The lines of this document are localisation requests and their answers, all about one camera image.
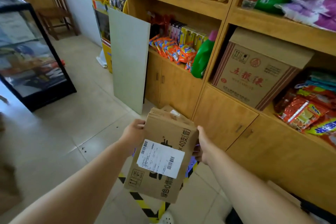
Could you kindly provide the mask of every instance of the wooden cabinet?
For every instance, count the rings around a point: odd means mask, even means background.
[[[209,138],[225,151],[257,116],[256,112],[206,85],[193,121],[203,126]]]
[[[148,53],[145,98],[156,106],[160,103],[162,58]]]
[[[160,105],[170,105],[191,119],[203,81],[173,62],[162,62]]]
[[[336,152],[320,138],[260,115],[226,152],[261,179],[336,214]]]

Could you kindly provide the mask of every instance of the barcode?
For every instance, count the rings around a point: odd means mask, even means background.
[[[168,166],[167,166],[167,168],[169,169],[169,170],[171,170],[171,167],[173,166],[173,163],[174,163],[174,157],[170,157],[170,160],[169,160],[169,162],[168,162]]]
[[[146,147],[147,147],[147,141],[145,141],[145,143],[142,146],[141,154],[145,154]]]

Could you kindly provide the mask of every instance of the cabinet handle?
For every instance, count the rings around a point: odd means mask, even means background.
[[[251,132],[248,134],[248,136],[246,138],[248,138],[250,135],[252,135],[253,132],[254,132],[253,129],[251,129]]]
[[[243,125],[239,125],[239,127],[236,130],[236,133],[238,133],[238,131],[243,127]]]

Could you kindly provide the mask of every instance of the white shoe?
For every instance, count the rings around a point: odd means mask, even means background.
[[[170,212],[165,212],[158,224],[174,224],[173,216]]]

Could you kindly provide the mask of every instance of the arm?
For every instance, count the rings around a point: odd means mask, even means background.
[[[199,144],[194,155],[213,171],[217,182],[244,224],[298,224],[315,222],[290,201],[268,187],[217,148],[199,126]]]
[[[27,207],[11,224],[94,223],[126,158],[144,138],[142,124],[144,120],[134,120],[117,142]]]

